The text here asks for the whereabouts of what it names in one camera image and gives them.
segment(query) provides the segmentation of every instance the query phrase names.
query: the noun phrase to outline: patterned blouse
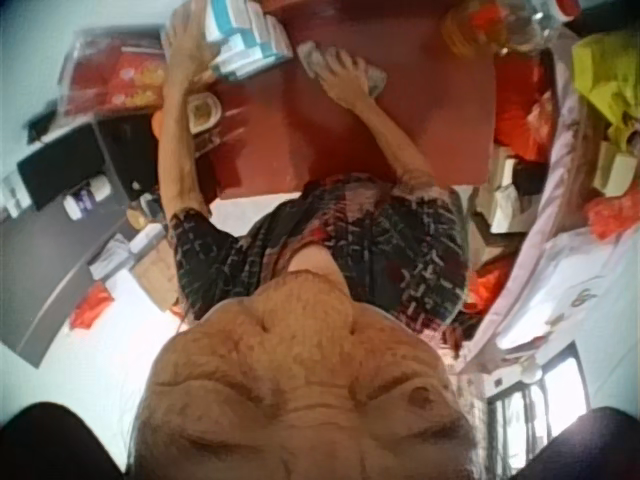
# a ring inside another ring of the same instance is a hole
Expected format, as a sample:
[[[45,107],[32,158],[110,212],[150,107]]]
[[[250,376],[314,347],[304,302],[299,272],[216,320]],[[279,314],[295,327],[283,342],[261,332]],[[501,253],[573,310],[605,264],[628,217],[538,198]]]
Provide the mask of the patterned blouse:
[[[307,184],[240,238],[193,209],[169,226],[185,309],[195,320],[225,299],[251,295],[309,244],[331,252],[355,301],[416,333],[451,322],[466,287],[466,235],[453,190],[341,175]]]

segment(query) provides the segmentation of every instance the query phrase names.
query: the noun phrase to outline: small bowl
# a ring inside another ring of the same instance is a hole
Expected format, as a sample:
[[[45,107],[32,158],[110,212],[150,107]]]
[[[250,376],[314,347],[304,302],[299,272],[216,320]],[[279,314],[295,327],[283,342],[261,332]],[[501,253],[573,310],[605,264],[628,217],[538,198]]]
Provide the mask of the small bowl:
[[[191,95],[187,100],[189,130],[195,135],[213,127],[222,117],[222,105],[215,95],[209,92]]]

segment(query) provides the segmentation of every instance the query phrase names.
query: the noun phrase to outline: black device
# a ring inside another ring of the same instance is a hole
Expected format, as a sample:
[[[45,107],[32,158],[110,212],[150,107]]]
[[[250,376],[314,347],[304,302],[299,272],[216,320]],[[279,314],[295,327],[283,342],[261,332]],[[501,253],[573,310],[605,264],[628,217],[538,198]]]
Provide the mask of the black device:
[[[137,200],[157,185],[157,150],[148,113],[109,117],[43,145],[18,163],[18,172],[36,210],[107,170]]]

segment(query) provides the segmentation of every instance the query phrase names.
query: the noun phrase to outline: neck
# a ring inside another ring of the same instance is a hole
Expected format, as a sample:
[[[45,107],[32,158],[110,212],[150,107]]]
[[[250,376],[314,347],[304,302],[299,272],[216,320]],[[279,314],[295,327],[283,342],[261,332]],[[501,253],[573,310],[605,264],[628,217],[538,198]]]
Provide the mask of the neck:
[[[345,295],[351,296],[349,286],[331,253],[321,245],[309,245],[302,248],[291,258],[287,272],[307,270],[330,280]]]

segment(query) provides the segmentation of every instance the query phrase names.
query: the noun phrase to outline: closed eye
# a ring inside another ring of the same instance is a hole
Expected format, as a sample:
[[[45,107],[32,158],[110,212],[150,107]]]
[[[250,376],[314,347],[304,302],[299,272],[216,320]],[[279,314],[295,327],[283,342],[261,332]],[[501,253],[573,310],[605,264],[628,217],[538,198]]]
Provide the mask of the closed eye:
[[[264,400],[248,385],[238,382],[226,375],[200,375],[191,378],[186,378],[178,382],[155,382],[154,387],[178,387],[189,382],[214,382],[223,387],[231,390],[239,397],[242,397],[247,402],[253,404],[256,407],[260,407],[264,404]]]
[[[466,418],[458,418],[444,425],[427,427],[405,437],[411,440],[419,440],[426,443],[439,443],[462,440],[471,444],[475,443],[475,437],[471,425]]]
[[[252,445],[242,445],[225,441],[212,441],[207,439],[184,437],[189,446],[194,450],[205,453],[217,460],[224,461],[236,457],[249,457],[260,453],[260,449]]]

